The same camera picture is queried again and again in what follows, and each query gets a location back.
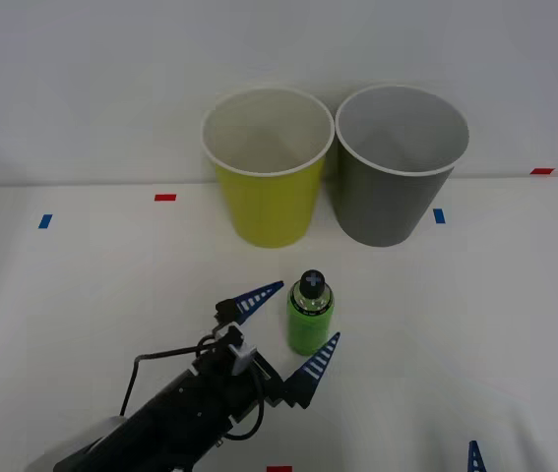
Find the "black bottle cap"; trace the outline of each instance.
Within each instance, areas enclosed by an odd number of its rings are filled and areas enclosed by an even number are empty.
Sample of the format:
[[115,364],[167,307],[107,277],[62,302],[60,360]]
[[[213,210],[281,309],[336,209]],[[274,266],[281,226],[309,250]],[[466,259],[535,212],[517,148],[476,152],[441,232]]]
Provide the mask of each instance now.
[[300,277],[300,293],[306,298],[315,300],[325,291],[325,276],[318,270],[307,270]]

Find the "green bottle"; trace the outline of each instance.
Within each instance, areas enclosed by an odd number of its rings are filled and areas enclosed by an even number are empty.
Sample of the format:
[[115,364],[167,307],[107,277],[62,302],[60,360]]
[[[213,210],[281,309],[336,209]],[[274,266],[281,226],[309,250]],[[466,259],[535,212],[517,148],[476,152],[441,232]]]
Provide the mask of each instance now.
[[334,293],[325,276],[318,270],[303,273],[287,299],[289,347],[310,356],[327,342],[334,305]]

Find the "table surface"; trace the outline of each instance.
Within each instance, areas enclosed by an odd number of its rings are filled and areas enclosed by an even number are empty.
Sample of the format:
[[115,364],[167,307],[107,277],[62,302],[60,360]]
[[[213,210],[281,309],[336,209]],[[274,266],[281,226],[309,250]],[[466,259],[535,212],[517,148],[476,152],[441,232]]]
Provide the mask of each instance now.
[[[322,196],[300,242],[264,250],[215,184],[0,188],[0,472],[117,414],[134,357],[195,344],[217,301],[311,267],[342,333],[311,406],[267,410],[196,470],[465,470],[477,440],[490,472],[558,472],[558,177],[452,179],[432,207],[445,224],[430,209],[376,249]],[[246,325],[284,376],[303,362],[285,302]],[[129,412],[190,361],[142,365]]]

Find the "black cable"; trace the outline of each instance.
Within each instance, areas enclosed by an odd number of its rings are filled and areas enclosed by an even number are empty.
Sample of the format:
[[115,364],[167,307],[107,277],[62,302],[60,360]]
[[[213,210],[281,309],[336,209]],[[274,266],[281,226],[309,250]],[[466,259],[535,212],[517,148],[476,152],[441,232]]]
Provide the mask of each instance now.
[[130,377],[130,383],[128,383],[128,389],[125,392],[125,398],[123,399],[123,406],[121,406],[121,413],[120,416],[125,415],[125,410],[128,407],[128,401],[130,400],[130,394],[132,393],[132,388],[134,387],[134,382],[137,379],[137,374],[139,373],[139,363],[141,361],[150,361],[152,359],[162,359],[165,357],[173,357],[173,356],[180,356],[182,354],[193,354],[206,351],[207,349],[213,348],[217,343],[214,342],[213,344],[209,345],[198,345],[192,347],[183,347],[182,349],[174,349],[172,351],[162,351],[162,352],[155,352],[154,354],[142,354],[138,356],[134,360],[134,367],[132,368],[132,377]]
[[263,386],[261,384],[261,379],[259,377],[259,372],[255,364],[250,365],[250,375],[252,376],[252,382],[255,385],[255,389],[257,390],[257,403],[259,406],[259,415],[257,416],[257,421],[255,422],[255,426],[252,427],[252,430],[250,430],[245,435],[241,435],[241,436],[235,436],[229,434],[223,435],[227,440],[231,440],[231,441],[249,440],[250,438],[255,436],[257,431],[259,431],[259,428],[261,428],[261,423],[263,423],[263,415],[264,415],[266,400],[263,392]]
[[[215,339],[216,337],[213,336],[212,334],[208,334],[206,336],[204,336],[202,339],[200,339],[200,342],[198,342],[198,347],[199,346],[204,346],[204,343],[207,342],[209,339]],[[200,357],[200,352],[196,352],[196,357]]]

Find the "cup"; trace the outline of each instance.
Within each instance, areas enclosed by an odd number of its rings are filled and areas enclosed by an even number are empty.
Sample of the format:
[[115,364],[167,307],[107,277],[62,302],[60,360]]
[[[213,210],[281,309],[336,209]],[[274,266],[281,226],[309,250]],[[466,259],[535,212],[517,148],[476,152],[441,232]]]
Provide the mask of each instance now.
[[278,248],[305,234],[334,135],[327,107],[299,90],[254,88],[217,104],[203,145],[239,236]]
[[468,145],[463,115],[418,88],[375,86],[336,114],[340,141],[334,209],[343,231],[368,246],[404,241]]

